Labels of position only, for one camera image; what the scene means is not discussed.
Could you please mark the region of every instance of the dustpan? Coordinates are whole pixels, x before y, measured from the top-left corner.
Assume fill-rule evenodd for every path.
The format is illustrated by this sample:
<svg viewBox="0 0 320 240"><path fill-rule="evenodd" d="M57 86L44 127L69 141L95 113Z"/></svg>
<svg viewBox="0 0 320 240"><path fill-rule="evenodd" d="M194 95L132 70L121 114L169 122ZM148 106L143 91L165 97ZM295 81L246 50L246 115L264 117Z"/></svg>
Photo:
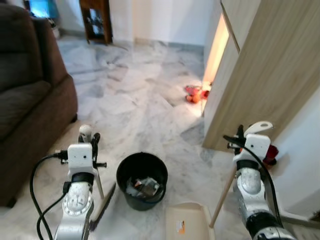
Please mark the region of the dustpan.
<svg viewBox="0 0 320 240"><path fill-rule="evenodd" d="M166 209L166 240L215 240L207 206L186 202Z"/></svg>

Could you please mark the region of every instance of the black cable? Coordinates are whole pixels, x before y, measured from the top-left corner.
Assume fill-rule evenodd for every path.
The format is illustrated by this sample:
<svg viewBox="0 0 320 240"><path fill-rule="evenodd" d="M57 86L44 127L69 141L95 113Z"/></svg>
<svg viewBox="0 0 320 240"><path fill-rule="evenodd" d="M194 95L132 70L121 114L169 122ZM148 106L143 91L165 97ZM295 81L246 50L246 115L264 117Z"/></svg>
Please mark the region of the black cable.
<svg viewBox="0 0 320 240"><path fill-rule="evenodd" d="M278 207L278 201L277 201L277 196L276 196L276 189L275 189L275 185L274 182L270 176L270 173L268 171L268 169L266 168L266 166L262 163L262 161L260 160L260 158L255 155L249 148L245 147L245 146L240 146L243 149L245 149L246 151L248 151L254 158L255 160L257 160L257 162L260 164L260 166L262 167L264 173L266 174L266 177L268 178L269 182L270 182L270 186L271 186L271 193L272 193L272 200L273 200L273 205L274 205L274 210L275 210L275 217L278 220L279 224L281 225L281 227L283 228L283 224L282 224L282 220L280 217L280 213L279 213L279 207Z"/></svg>
<svg viewBox="0 0 320 240"><path fill-rule="evenodd" d="M39 213L40 216L42 215L42 211L40 209L40 206L38 204L38 201L36 199L35 192L34 192L34 178L35 178L35 175L36 175L36 170L39 167L39 165L42 164L45 160L48 160L48 159L51 159L51 158L56 158L56 157L57 157L56 153L50 154L48 156L45 156L40 161L38 161L35 164L35 166L33 167L33 169L32 169L32 173L31 173L31 177L30 177L30 183L29 183L29 188L30 188L29 190L30 190L30 194L31 194L31 198L32 198L32 201L34 203L34 206L35 206L35 208L36 208L36 210L37 210L37 212ZM47 234L49 236L49 239L53 240L52 234L51 234L51 231L50 231L50 228L49 228L49 225L48 225L46 219L43 218L42 221L43 221L45 230L46 230L46 232L47 232Z"/></svg>
<svg viewBox="0 0 320 240"><path fill-rule="evenodd" d="M63 193L62 196L57 200L55 201L54 203L52 203L46 210L43 211L43 213L40 215L40 217L38 218L38 221L36 222L36 232L38 233L38 237L40 240L44 240L44 238L42 237L42 234L41 234L41 230L40 230L40 223L41 223L41 220L43 221L43 224L45 223L44 220L45 220L45 214L50 210L52 209L57 203L59 203L64 197L65 195L67 194L67 192Z"/></svg>

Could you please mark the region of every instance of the wooden side table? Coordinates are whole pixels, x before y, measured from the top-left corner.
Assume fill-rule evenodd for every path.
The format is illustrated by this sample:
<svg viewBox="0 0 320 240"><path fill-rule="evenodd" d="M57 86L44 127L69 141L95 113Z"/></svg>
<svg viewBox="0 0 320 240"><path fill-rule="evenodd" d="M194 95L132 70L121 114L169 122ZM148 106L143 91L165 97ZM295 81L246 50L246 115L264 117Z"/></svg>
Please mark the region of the wooden side table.
<svg viewBox="0 0 320 240"><path fill-rule="evenodd" d="M88 44L90 41L110 44L112 43L112 26L110 18L109 0L79 0ZM95 33L90 9L99 11L102 18L103 34Z"/></svg>

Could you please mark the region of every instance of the broom handle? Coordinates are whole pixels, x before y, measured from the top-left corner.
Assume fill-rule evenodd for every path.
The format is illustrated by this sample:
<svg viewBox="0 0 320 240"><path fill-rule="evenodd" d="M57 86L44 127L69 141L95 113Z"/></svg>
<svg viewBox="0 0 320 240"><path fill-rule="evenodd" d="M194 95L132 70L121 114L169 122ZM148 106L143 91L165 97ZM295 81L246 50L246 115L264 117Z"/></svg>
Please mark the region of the broom handle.
<svg viewBox="0 0 320 240"><path fill-rule="evenodd" d="M233 167L232 167L232 170L230 171L229 178L227 179L227 182L226 182L226 184L224 186L224 190L223 190L223 192L221 194L221 197L219 199L218 205L216 206L214 215L213 215L213 217L211 219L211 223L210 223L209 227L212 228L212 229L214 228L214 225L216 223L216 220L218 218L218 215L220 213L222 205L224 204L226 196L227 196L227 194L229 192L230 186L231 186L232 182L234 181L234 177L236 175L236 172L237 172L237 166L234 164Z"/></svg>

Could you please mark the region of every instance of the black plastic bucket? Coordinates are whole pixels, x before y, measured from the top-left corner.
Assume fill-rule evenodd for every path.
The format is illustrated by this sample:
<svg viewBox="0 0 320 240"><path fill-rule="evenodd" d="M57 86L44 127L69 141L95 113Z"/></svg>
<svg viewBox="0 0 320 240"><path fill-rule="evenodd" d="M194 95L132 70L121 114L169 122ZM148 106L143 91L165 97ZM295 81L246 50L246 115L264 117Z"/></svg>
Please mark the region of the black plastic bucket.
<svg viewBox="0 0 320 240"><path fill-rule="evenodd" d="M149 198L138 198L126 192L129 178L144 179L153 178L160 185L159 190L154 196ZM124 193L126 202L135 210L145 211L153 208L159 203L166 194L168 181L168 171L166 165L155 155L146 152L139 152L126 157L116 171L116 181Z"/></svg>

